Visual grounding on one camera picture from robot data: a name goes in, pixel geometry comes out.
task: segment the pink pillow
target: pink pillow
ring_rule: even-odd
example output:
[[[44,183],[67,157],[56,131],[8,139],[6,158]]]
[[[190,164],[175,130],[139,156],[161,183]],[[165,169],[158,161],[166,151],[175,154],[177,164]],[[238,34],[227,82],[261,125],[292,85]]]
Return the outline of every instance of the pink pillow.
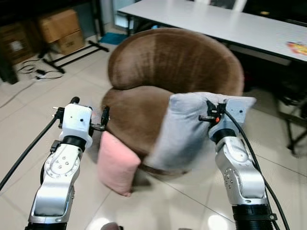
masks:
[[[103,132],[98,156],[99,180],[123,196],[131,196],[139,157],[109,132]]]

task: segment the blue mat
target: blue mat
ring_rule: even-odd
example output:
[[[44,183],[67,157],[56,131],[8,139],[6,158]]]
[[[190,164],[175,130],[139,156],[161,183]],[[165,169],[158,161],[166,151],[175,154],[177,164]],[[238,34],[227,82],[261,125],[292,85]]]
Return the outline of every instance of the blue mat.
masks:
[[[100,39],[100,42],[108,43],[112,45],[118,45],[126,38],[127,38],[127,35],[125,34],[106,33],[106,35]]]

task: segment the white table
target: white table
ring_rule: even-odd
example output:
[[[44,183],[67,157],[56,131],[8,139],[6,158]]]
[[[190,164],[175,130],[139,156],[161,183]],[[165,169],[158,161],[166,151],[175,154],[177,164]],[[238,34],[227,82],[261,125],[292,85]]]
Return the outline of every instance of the white table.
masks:
[[[287,42],[307,45],[307,28],[201,2],[142,0],[118,10],[131,17],[208,35],[221,41],[295,61],[307,61]]]

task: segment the gray pillow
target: gray pillow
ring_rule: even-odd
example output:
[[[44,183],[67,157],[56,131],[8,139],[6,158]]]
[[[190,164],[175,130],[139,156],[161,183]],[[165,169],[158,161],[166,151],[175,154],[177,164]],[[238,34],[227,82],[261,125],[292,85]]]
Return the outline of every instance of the gray pillow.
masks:
[[[200,122],[198,117],[207,114],[207,100],[217,104],[229,98],[246,101],[246,109],[256,101],[209,92],[171,95],[156,145],[144,164],[164,171],[186,171],[200,154],[215,152],[215,144],[208,137],[209,123]]]

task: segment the brown armchair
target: brown armchair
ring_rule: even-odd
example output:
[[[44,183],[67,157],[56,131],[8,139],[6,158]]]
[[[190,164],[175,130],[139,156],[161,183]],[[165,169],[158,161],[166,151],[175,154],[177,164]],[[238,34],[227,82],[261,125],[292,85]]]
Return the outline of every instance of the brown armchair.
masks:
[[[141,159],[158,137],[168,98],[174,93],[213,92],[240,96],[243,72],[221,43],[202,34],[161,28],[135,34],[112,53],[108,74],[113,88],[108,131]]]

